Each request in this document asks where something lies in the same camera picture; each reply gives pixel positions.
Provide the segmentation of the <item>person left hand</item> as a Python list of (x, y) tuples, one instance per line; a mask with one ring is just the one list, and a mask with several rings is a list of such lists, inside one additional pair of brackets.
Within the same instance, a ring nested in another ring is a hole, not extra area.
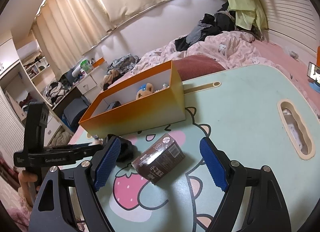
[(37, 181), (37, 175), (34, 173), (29, 173), (26, 170), (21, 171), (18, 174), (18, 180), (21, 186), (22, 195), (30, 207), (33, 207), (37, 192), (40, 187), (35, 187), (35, 182)]

